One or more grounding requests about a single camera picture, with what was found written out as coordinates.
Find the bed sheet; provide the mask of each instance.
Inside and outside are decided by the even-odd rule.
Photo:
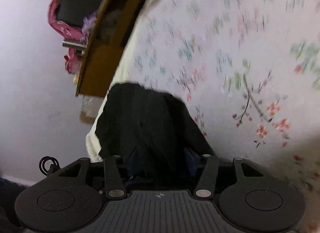
[[[320,0],[148,0],[112,84],[181,98],[217,156],[299,188],[300,232],[320,232],[319,16]]]

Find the pink object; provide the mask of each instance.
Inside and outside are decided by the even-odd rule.
[[[81,40],[84,37],[84,34],[81,32],[81,28],[71,27],[67,23],[58,21],[56,19],[55,10],[59,6],[59,3],[60,0],[51,1],[48,12],[48,23],[56,32],[58,32],[64,38]],[[69,73],[76,73],[76,70],[79,69],[80,66],[81,57],[75,55],[74,49],[69,49],[68,56],[65,56],[65,60],[66,70]]]

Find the black cloth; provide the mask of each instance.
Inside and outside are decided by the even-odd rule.
[[[135,170],[157,180],[188,173],[185,147],[214,155],[182,101],[138,84],[111,88],[95,134],[102,158],[121,155],[126,161],[135,152]]]

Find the bed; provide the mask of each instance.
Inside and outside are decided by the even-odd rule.
[[[147,0],[110,87],[181,98],[217,156],[248,158],[299,188],[300,231],[318,232],[319,17],[320,0]]]

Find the baseboard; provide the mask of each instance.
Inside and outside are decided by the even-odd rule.
[[[24,180],[24,179],[15,178],[15,177],[12,177],[12,176],[2,175],[1,177],[3,179],[7,179],[7,180],[10,180],[10,181],[13,181],[15,183],[22,184],[22,185],[25,185],[25,186],[32,186],[32,185],[37,183],[36,181]]]

